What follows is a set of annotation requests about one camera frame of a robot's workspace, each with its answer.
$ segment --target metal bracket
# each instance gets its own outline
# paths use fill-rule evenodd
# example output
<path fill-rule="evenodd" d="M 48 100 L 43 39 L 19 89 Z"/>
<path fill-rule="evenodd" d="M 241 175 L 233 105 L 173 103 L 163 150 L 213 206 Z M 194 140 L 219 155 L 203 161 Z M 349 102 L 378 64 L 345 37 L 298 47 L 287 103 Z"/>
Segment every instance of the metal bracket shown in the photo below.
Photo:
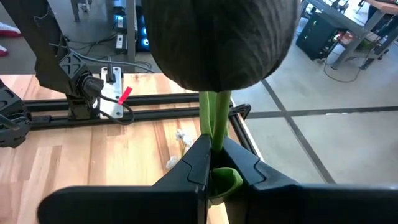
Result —
<path fill-rule="evenodd" d="M 104 88 L 101 93 L 103 96 L 106 96 L 110 99 L 119 100 L 122 95 L 122 75 L 120 67 L 111 68 L 114 73 L 115 82 L 108 83 L 106 81 L 106 75 L 108 74 L 108 68 L 103 67 L 101 69 L 101 79 L 104 80 Z M 123 106 L 114 102 L 110 102 L 108 100 L 100 99 L 99 101 L 99 109 L 102 112 L 109 114 L 113 118 L 122 118 L 123 117 Z M 107 117 L 101 114 L 101 119 L 107 119 Z"/>
<path fill-rule="evenodd" d="M 242 104 L 239 106 L 235 106 L 234 108 L 229 109 L 229 116 L 234 116 L 236 114 L 240 114 L 245 120 L 251 111 L 250 104 Z"/>

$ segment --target concrete floor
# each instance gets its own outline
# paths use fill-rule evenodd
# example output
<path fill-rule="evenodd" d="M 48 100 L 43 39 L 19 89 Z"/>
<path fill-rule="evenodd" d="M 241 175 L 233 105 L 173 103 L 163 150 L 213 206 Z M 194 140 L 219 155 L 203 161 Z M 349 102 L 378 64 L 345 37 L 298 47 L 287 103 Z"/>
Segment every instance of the concrete floor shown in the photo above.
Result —
<path fill-rule="evenodd" d="M 357 4 L 353 2 L 346 15 L 363 23 L 367 6 L 355 14 Z M 62 30 L 71 39 L 92 41 L 109 35 L 110 30 L 99 29 L 105 20 L 96 19 L 104 13 L 101 1 L 94 1 L 92 11 L 82 16 L 81 24 L 74 23 L 69 1 L 50 3 Z M 1 6 L 0 21 L 11 23 Z M 298 30 L 305 23 L 302 19 Z M 34 73 L 35 57 L 23 39 L 0 39 L 0 44 L 11 51 L 8 58 L 0 59 L 0 73 Z M 112 52 L 105 47 L 95 49 L 93 54 Z M 397 183 L 398 111 L 267 117 L 267 112 L 280 110 L 398 106 L 397 57 L 398 47 L 393 45 L 383 60 L 362 71 L 355 82 L 339 83 L 323 73 L 322 64 L 311 61 L 292 44 L 275 74 L 264 83 L 234 91 L 233 98 L 237 104 L 250 103 L 256 112 L 257 119 L 246 122 L 265 161 L 299 182 Z M 160 72 L 150 54 L 139 54 L 137 59 L 150 62 L 152 69 Z M 328 63 L 335 59 L 336 55 L 331 55 Z M 335 78 L 350 80 L 362 62 L 345 62 L 337 71 L 326 69 Z"/>

